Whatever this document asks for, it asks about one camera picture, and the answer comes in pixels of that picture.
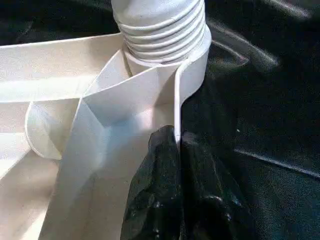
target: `black plastic bag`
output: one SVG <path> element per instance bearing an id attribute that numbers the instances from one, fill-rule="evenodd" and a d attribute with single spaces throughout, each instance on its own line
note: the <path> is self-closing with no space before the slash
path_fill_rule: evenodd
<path id="1" fill-rule="evenodd" d="M 237 183 L 210 147 L 174 129 L 153 133 L 133 177 L 121 240 L 250 240 L 251 216 Z"/>
<path id="2" fill-rule="evenodd" d="M 133 177 L 121 240 L 177 240 L 182 219 L 180 158 L 174 128 L 153 133 Z"/>

